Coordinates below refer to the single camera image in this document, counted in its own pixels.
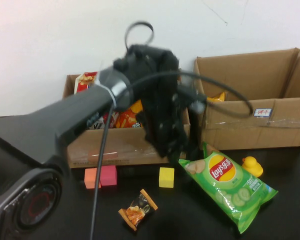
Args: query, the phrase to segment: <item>black cable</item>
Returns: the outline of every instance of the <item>black cable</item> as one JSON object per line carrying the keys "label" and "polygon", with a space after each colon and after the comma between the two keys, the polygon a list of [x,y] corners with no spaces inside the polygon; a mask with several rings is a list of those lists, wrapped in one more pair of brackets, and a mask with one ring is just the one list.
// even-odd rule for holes
{"label": "black cable", "polygon": [[125,48],[126,48],[127,51],[128,51],[128,43],[127,43],[127,41],[128,41],[129,33],[130,33],[130,31],[131,31],[135,26],[139,26],[139,25],[140,25],[140,26],[146,26],[146,27],[148,27],[148,28],[151,30],[151,32],[152,32],[150,38],[145,42],[144,45],[148,45],[149,43],[151,43],[152,40],[153,40],[154,37],[155,37],[154,27],[153,27],[149,22],[146,22],[146,21],[137,21],[137,22],[131,24],[131,25],[127,28],[127,30],[125,31],[125,35],[124,35],[124,44],[125,44]]}
{"label": "black cable", "polygon": [[[251,116],[254,112],[254,109],[251,105],[251,103],[248,101],[248,99],[243,96],[240,92],[234,90],[232,87],[224,84],[224,83],[221,83],[221,82],[218,82],[212,78],[209,78],[209,77],[206,77],[206,76],[203,76],[203,75],[198,75],[196,73],[193,73],[193,72],[187,72],[187,71],[162,71],[162,72],[156,72],[156,73],[153,73],[153,74],[150,74],[148,76],[145,76],[145,77],[142,77],[141,79],[135,81],[133,84],[129,85],[126,89],[124,89],[117,97],[116,97],[116,101],[118,102],[119,99],[129,90],[131,90],[132,88],[135,88],[136,86],[138,85],[141,85],[147,81],[150,81],[150,80],[153,80],[153,79],[156,79],[156,78],[161,78],[161,77],[167,77],[167,76],[188,76],[188,77],[191,77],[192,80],[194,79],[200,79],[202,81],[205,81],[207,83],[210,83],[210,84],[213,84],[215,86],[218,86],[224,90],[227,90],[229,91],[230,93],[232,93],[233,95],[235,95],[238,99],[240,99],[241,101],[243,101],[248,109],[249,109],[249,113],[240,113],[240,112],[234,112],[234,111],[229,111],[229,110],[226,110],[225,108],[222,108],[220,106],[218,106],[217,104],[214,104],[214,103],[211,103],[210,101],[206,101],[205,103],[207,105],[209,105],[210,107],[212,108],[215,108],[217,111],[221,112],[221,113],[224,113],[224,114],[227,114],[227,115],[230,115],[232,117],[236,117],[236,118],[248,118],[249,116]],[[198,101],[201,101],[202,99],[205,99],[205,96],[198,93]]]}
{"label": "black cable", "polygon": [[111,116],[115,109],[115,106],[112,104],[108,113],[108,118],[104,125],[103,135],[102,135],[102,142],[99,151],[99,160],[98,160],[98,167],[95,176],[95,185],[94,185],[94,197],[93,197],[93,209],[92,209],[92,220],[91,220],[91,230],[90,230],[90,240],[94,239],[95,233],[95,225],[96,225],[96,216],[97,216],[97,199],[98,199],[98,186],[100,182],[100,173],[101,173],[101,166],[102,166],[102,159],[104,157],[104,151],[106,146],[106,140],[108,135],[108,129],[110,126]]}

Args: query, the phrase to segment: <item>label sticker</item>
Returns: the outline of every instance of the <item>label sticker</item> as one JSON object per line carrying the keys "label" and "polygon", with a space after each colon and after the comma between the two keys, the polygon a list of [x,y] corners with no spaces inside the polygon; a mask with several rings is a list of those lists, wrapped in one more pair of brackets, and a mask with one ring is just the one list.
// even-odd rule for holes
{"label": "label sticker", "polygon": [[254,116],[258,118],[267,118],[270,117],[272,108],[257,108],[254,111]]}

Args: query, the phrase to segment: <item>orange block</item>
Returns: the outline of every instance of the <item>orange block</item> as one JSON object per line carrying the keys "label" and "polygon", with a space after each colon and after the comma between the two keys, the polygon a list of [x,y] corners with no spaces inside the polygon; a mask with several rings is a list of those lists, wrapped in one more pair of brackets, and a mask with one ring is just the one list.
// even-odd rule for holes
{"label": "orange block", "polygon": [[84,184],[86,189],[94,189],[96,185],[96,168],[87,168],[84,170]]}

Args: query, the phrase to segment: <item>foam cube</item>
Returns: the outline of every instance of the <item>foam cube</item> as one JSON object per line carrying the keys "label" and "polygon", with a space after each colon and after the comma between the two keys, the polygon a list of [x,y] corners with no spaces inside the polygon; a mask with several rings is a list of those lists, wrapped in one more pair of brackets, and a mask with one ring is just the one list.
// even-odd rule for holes
{"label": "foam cube", "polygon": [[175,169],[168,167],[160,167],[159,172],[159,187],[173,188],[175,180]]}
{"label": "foam cube", "polygon": [[102,186],[117,185],[117,169],[116,166],[102,166],[100,182]]}
{"label": "foam cube", "polygon": [[94,189],[96,185],[96,168],[87,168],[84,171],[84,184],[86,189]]}

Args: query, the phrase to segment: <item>pink block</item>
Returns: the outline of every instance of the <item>pink block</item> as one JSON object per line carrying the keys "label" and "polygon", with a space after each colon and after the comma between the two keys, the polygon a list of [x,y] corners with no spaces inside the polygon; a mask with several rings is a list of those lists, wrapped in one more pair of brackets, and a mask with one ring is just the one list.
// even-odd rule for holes
{"label": "pink block", "polygon": [[102,166],[100,182],[102,186],[117,185],[117,169],[116,166]]}

